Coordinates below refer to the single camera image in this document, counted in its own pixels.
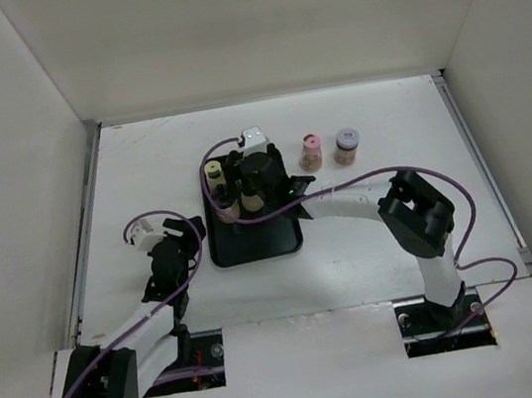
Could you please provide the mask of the clear top salt grinder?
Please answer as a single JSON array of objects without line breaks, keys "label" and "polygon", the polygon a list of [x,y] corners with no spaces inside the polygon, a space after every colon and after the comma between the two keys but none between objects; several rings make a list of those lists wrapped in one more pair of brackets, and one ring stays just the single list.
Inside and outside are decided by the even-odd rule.
[{"label": "clear top salt grinder", "polygon": [[253,190],[242,188],[240,192],[241,206],[247,214],[257,216],[265,206],[265,201]]}]

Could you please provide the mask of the black cap bottle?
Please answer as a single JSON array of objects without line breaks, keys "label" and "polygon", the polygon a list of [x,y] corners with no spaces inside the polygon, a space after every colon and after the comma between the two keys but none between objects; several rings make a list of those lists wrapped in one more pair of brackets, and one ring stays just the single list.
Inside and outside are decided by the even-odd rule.
[{"label": "black cap bottle", "polygon": [[216,206],[220,210],[217,213],[220,222],[231,225],[241,217],[239,203],[226,184],[221,183],[217,185],[212,196]]},{"label": "black cap bottle", "polygon": [[224,173],[228,182],[236,183],[241,179],[241,163],[244,155],[232,150],[224,160]]}]

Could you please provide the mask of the pink lid spice jar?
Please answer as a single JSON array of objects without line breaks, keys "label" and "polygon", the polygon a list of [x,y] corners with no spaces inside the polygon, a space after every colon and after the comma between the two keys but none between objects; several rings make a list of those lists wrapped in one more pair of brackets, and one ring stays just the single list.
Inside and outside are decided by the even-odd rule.
[{"label": "pink lid spice jar", "polygon": [[319,170],[323,163],[320,137],[314,134],[308,134],[302,142],[302,152],[299,161],[300,167],[306,172]]}]

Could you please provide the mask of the black cap bottle front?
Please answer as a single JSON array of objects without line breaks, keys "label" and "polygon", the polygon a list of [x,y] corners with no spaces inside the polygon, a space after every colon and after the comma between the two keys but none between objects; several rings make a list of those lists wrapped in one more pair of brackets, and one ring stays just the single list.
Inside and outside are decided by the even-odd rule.
[{"label": "black cap bottle front", "polygon": [[217,185],[212,196],[216,206],[220,210],[217,213],[220,222],[231,225],[241,217],[239,203],[226,184],[221,183]]}]

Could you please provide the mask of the yellow lid spice jar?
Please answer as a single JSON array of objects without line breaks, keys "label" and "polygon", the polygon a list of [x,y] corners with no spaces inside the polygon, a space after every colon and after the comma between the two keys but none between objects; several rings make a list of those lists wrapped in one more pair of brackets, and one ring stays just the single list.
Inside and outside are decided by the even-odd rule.
[{"label": "yellow lid spice jar", "polygon": [[211,193],[215,193],[215,191],[218,190],[218,186],[225,186],[227,184],[226,177],[222,168],[222,163],[219,160],[208,160],[205,163],[203,170],[208,190]]}]

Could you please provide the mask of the purple lid spice jar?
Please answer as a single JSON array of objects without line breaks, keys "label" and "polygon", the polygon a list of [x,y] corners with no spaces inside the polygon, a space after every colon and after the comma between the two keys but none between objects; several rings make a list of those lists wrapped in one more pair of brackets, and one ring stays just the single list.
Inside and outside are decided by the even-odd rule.
[{"label": "purple lid spice jar", "polygon": [[360,134],[354,128],[339,130],[335,139],[334,160],[341,165],[354,163],[360,143]]}]

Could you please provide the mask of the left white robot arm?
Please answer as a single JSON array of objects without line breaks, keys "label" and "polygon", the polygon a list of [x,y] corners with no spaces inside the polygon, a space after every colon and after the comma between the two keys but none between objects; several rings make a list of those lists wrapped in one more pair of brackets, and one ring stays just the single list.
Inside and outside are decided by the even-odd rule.
[{"label": "left white robot arm", "polygon": [[189,282],[202,259],[204,224],[199,216],[163,215],[160,230],[149,227],[144,215],[126,227],[124,241],[151,259],[143,299],[112,335],[73,350],[62,398],[144,398],[221,384],[224,356],[217,337],[195,339],[182,322]]}]

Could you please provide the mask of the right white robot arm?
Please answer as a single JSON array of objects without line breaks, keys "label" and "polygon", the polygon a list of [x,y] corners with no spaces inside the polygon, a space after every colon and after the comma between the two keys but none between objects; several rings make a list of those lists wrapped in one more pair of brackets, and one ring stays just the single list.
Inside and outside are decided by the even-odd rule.
[{"label": "right white robot arm", "polygon": [[241,185],[273,211],[293,219],[368,219],[386,225],[416,257],[429,321],[453,327],[463,315],[466,284],[452,252],[455,206],[415,171],[398,171],[383,184],[330,189],[313,176],[288,176],[277,151],[254,152],[237,165]]}]

